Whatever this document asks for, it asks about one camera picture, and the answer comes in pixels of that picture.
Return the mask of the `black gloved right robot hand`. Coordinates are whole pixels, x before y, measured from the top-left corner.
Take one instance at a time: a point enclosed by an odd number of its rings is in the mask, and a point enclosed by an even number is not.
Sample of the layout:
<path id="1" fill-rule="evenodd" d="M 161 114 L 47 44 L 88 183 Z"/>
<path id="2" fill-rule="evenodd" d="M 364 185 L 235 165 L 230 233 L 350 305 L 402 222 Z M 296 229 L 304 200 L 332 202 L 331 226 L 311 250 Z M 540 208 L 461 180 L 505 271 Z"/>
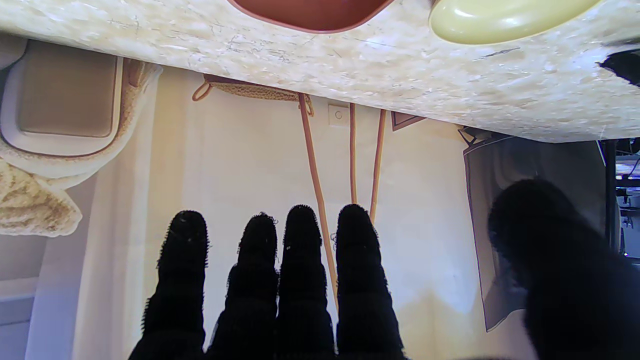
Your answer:
<path id="1" fill-rule="evenodd" d="M 523 324 L 539 360 L 639 358 L 639 270 L 558 187 L 539 178 L 513 183 L 494 200 L 487 227 L 493 248 L 526 289 Z M 370 215 L 350 204 L 338 216 L 336 328 L 327 310 L 321 246 L 314 211 L 293 207 L 276 271 L 274 220 L 264 213 L 250 218 L 204 350 L 207 225 L 199 212 L 178 212 L 162 244 L 142 337 L 129 358 L 404 360 Z"/>

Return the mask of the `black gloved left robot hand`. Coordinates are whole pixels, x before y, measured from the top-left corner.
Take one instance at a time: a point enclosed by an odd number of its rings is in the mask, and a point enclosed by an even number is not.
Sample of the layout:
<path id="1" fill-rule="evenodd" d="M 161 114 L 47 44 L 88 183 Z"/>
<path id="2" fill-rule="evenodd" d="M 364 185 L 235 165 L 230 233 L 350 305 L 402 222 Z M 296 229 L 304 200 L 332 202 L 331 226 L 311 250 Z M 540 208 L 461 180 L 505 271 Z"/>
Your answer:
<path id="1" fill-rule="evenodd" d="M 598 65 L 615 73 L 617 77 L 626 80 L 629 84 L 640 87 L 640 50 L 638 48 L 610 54 Z"/>

